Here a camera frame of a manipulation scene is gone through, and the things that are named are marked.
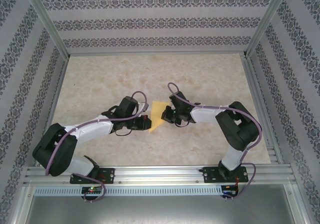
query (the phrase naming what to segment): enclosure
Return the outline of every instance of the enclosure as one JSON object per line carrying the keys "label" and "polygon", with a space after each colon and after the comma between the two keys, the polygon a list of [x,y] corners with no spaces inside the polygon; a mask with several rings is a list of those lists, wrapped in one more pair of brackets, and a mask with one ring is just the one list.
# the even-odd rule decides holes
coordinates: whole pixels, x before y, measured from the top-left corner
{"label": "enclosure", "polygon": [[[320,0],[0,0],[0,223],[320,223],[319,27]],[[228,149],[218,125],[77,147],[115,170],[97,203],[32,157],[51,124],[88,121],[137,90],[150,115],[168,82],[192,103],[240,101],[259,121],[239,199],[199,172]]]}

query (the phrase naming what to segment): perforated metal strip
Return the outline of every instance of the perforated metal strip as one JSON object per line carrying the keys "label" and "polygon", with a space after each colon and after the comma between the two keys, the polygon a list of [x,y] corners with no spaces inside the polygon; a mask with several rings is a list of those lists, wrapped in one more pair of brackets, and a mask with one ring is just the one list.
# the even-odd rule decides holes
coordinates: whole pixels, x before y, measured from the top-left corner
{"label": "perforated metal strip", "polygon": [[[34,196],[75,197],[81,196],[81,186],[36,187]],[[221,195],[220,185],[208,186],[108,186],[106,196],[202,196]]]}

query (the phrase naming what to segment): black mounting plate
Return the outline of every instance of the black mounting plate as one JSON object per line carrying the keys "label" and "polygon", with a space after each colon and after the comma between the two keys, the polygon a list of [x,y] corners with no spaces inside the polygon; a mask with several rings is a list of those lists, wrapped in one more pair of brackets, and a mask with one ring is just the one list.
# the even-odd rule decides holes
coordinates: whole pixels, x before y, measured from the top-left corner
{"label": "black mounting plate", "polygon": [[[113,184],[115,179],[115,169],[99,168],[98,175],[95,179],[103,184]],[[97,182],[72,174],[70,177],[70,184],[97,184]]]}
{"label": "black mounting plate", "polygon": [[219,174],[219,167],[217,166],[205,166],[202,170],[204,183],[235,183],[236,177],[238,177],[239,183],[247,183],[249,181],[247,169],[244,166],[237,168],[237,171],[225,180]]}

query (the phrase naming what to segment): metal extrusion bar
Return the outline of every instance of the metal extrusion bar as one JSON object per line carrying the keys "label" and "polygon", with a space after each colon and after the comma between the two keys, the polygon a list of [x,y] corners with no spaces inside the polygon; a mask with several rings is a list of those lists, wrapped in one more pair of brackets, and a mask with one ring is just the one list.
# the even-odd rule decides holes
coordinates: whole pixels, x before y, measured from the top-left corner
{"label": "metal extrusion bar", "polygon": [[33,186],[23,186],[17,205],[14,209],[13,216],[8,223],[11,224],[24,224],[27,221],[28,213],[32,204],[32,200],[35,193],[35,187]]}
{"label": "metal extrusion bar", "polygon": [[[106,186],[188,186],[211,185],[204,183],[200,169],[203,165],[190,166],[104,166],[115,168],[114,183]],[[254,171],[250,165],[245,166],[249,179]],[[253,185],[261,184],[295,184],[296,179],[290,164],[257,164]],[[43,167],[29,167],[23,182],[24,186],[58,187],[72,186],[70,173],[60,176],[45,176]],[[234,183],[215,183],[215,185],[232,185]]]}
{"label": "metal extrusion bar", "polygon": [[268,146],[272,146],[274,148],[276,160],[274,157],[270,156],[270,160],[277,161],[280,164],[283,164],[283,158],[281,156],[281,152],[277,143],[277,139],[275,137],[275,133],[273,131],[271,121],[269,119],[269,115],[262,97],[262,93],[258,88],[258,81],[253,71],[253,66],[250,59],[246,59],[245,56],[240,55],[242,60],[242,65],[244,69],[245,76],[248,81],[248,85],[250,88],[250,92],[252,95],[252,99],[254,102],[254,106],[256,108],[256,113],[258,115],[259,121],[261,122],[262,132],[264,135],[265,143]]}
{"label": "metal extrusion bar", "polygon": [[243,50],[198,50],[198,51],[135,51],[135,52],[79,52],[70,57],[106,57],[106,56],[148,56],[148,55],[203,55],[203,54],[243,54]]}
{"label": "metal extrusion bar", "polygon": [[29,0],[35,9],[36,13],[40,17],[43,25],[47,29],[50,37],[52,38],[54,44],[58,48],[60,54],[62,55],[63,60],[67,60],[69,58],[69,52],[64,44],[64,41],[60,37],[53,21],[51,20],[45,6],[43,5],[41,0]]}
{"label": "metal extrusion bar", "polygon": [[284,184],[285,194],[292,212],[294,223],[310,224],[306,207],[297,184]]}
{"label": "metal extrusion bar", "polygon": [[251,57],[252,53],[255,51],[255,48],[257,47],[261,37],[263,36],[265,30],[267,29],[267,26],[269,25],[272,17],[277,11],[277,8],[279,7],[282,0],[271,0],[269,6],[267,7],[258,27],[256,28],[248,46],[245,50],[246,56]]}

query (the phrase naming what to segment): yellow triangular object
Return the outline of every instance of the yellow triangular object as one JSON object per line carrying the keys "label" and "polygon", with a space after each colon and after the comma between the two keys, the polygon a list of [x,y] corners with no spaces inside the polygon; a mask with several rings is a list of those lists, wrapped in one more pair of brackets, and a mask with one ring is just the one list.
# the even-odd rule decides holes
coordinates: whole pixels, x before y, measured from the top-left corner
{"label": "yellow triangular object", "polygon": [[163,101],[153,101],[152,102],[152,108],[151,108],[151,115],[150,119],[152,121],[151,128],[149,129],[149,132],[152,132],[154,129],[156,129],[158,126],[160,126],[165,121],[161,119],[161,115],[166,109],[166,106],[169,105],[169,102],[163,102]]}

